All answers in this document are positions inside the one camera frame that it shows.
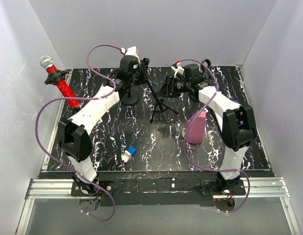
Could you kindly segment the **black tripod mic stand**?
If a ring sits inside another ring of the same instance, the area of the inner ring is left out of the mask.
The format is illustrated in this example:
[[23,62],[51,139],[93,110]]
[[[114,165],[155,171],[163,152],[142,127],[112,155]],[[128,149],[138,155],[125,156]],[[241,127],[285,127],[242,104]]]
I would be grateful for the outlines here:
[[156,92],[152,88],[152,85],[151,85],[151,83],[149,81],[149,78],[148,78],[147,69],[149,67],[149,62],[150,62],[149,58],[143,58],[140,62],[141,62],[141,71],[143,73],[145,83],[147,83],[147,85],[148,85],[148,87],[151,91],[151,94],[152,94],[153,98],[155,99],[154,109],[153,109],[153,113],[152,113],[152,116],[151,116],[151,119],[150,119],[150,123],[153,123],[153,119],[154,119],[154,116],[155,116],[156,113],[163,113],[163,112],[166,112],[167,110],[170,110],[173,113],[175,113],[176,115],[178,115],[178,111],[176,111],[176,110],[172,109],[171,107],[165,105],[164,100],[162,98],[159,99],[156,96]]

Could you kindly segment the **purple mic round-base stand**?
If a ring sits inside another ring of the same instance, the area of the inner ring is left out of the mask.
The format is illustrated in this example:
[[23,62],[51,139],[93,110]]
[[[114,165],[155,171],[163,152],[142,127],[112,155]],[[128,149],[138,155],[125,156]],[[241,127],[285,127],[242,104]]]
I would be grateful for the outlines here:
[[127,94],[121,99],[121,103],[125,106],[133,106],[139,102],[139,94],[132,87],[129,88]]

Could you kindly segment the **black round-base mic stand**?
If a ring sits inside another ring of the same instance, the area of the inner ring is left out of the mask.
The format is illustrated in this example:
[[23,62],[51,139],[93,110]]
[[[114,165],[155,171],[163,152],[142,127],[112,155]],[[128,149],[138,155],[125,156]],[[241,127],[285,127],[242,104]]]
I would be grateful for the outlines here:
[[204,79],[209,79],[210,78],[210,73],[207,69],[209,69],[209,70],[211,69],[211,61],[209,59],[204,59],[202,61],[202,64],[204,64],[204,66],[201,65],[202,77]]

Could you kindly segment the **red glitter microphone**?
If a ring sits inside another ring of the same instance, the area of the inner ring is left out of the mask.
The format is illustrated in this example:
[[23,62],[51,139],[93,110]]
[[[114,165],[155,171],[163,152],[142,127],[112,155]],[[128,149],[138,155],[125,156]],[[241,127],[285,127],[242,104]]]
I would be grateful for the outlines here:
[[46,85],[56,86],[64,97],[76,97],[65,80],[66,74],[68,74],[67,70],[59,70],[54,65],[54,60],[49,56],[40,58],[40,66],[48,73],[44,82]]

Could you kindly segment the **purple microphone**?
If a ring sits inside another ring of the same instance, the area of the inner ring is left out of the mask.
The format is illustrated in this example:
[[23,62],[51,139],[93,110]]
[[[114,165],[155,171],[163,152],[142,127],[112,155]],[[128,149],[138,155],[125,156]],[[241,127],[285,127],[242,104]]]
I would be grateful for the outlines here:
[[244,127],[244,122],[245,122],[245,107],[239,104],[238,108],[234,109],[235,115],[236,115],[236,120],[238,123],[238,127],[242,129]]

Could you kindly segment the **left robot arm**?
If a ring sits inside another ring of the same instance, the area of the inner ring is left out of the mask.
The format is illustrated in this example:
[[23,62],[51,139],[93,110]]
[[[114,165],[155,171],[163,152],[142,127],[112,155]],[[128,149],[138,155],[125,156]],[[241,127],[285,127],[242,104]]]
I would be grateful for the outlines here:
[[149,59],[140,60],[136,55],[125,55],[120,66],[108,76],[93,100],[69,119],[62,118],[58,123],[58,145],[68,156],[76,174],[74,181],[81,191],[89,196],[99,191],[99,179],[90,154],[93,144],[90,134],[101,118],[118,102],[125,106],[138,103],[139,97],[131,92],[132,85],[147,82]]

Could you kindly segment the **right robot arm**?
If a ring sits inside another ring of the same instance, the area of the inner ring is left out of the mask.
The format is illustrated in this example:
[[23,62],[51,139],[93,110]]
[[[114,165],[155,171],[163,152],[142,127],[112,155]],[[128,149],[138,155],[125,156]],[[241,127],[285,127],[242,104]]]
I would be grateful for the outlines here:
[[177,61],[171,68],[174,73],[167,76],[156,95],[173,98],[188,93],[214,112],[226,146],[222,165],[216,171],[216,189],[221,194],[229,194],[239,185],[244,155],[257,136],[253,108],[234,102],[220,92],[207,60],[193,61],[186,66]]

